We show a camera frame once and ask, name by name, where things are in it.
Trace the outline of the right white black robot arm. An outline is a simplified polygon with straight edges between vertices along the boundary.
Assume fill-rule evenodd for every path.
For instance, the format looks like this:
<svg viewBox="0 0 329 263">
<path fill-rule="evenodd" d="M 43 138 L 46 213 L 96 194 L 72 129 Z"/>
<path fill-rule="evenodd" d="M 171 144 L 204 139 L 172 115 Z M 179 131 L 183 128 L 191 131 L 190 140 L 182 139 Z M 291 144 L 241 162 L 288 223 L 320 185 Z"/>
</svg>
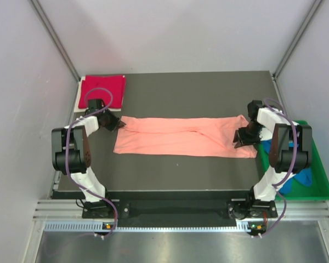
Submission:
<svg viewBox="0 0 329 263">
<path fill-rule="evenodd" d="M 253 198 L 245 203 L 246 213 L 256 217 L 288 179 L 310 167 L 313 140 L 309 125 L 297 124 L 275 108 L 249 109 L 248 116 L 248 125 L 235 131 L 234 148 L 259 144 L 271 135 L 269 167 L 253 186 Z"/>
</svg>

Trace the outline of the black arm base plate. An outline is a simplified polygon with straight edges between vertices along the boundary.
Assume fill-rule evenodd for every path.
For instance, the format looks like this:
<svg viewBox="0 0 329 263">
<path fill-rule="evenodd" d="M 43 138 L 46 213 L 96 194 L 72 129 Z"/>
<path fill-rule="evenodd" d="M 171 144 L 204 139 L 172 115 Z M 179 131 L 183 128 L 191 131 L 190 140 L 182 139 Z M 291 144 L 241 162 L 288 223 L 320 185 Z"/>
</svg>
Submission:
<svg viewBox="0 0 329 263">
<path fill-rule="evenodd" d="M 214 215 L 222 219 L 276 218 L 274 201 L 261 201 L 252 191 L 110 191 L 106 197 L 120 219 L 143 215 Z"/>
</svg>

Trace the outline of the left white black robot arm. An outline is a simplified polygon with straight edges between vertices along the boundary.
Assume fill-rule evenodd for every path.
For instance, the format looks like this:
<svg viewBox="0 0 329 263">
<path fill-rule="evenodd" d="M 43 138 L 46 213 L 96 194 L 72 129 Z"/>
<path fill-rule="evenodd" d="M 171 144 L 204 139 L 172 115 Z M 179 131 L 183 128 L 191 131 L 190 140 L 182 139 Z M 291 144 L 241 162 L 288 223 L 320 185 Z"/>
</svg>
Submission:
<svg viewBox="0 0 329 263">
<path fill-rule="evenodd" d="M 125 122 L 105 110 L 79 117 L 71 125 L 52 130 L 53 168 L 68 176 L 82 190 L 86 201 L 95 203 L 95 212 L 104 218 L 112 214 L 114 205 L 107 200 L 107 190 L 92 170 L 88 137 L 100 128 L 114 132 L 125 126 Z"/>
</svg>

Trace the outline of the salmon pink t shirt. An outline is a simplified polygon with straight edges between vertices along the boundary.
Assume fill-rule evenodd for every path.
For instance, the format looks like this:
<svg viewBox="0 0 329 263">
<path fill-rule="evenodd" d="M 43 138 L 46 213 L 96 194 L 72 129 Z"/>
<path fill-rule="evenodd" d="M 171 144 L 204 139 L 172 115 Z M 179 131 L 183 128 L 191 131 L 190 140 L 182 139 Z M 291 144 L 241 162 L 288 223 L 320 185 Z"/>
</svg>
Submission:
<svg viewBox="0 0 329 263">
<path fill-rule="evenodd" d="M 135 118 L 123 116 L 114 153 L 194 157 L 256 158 L 253 146 L 236 148 L 235 131 L 244 116 L 225 118 Z"/>
</svg>

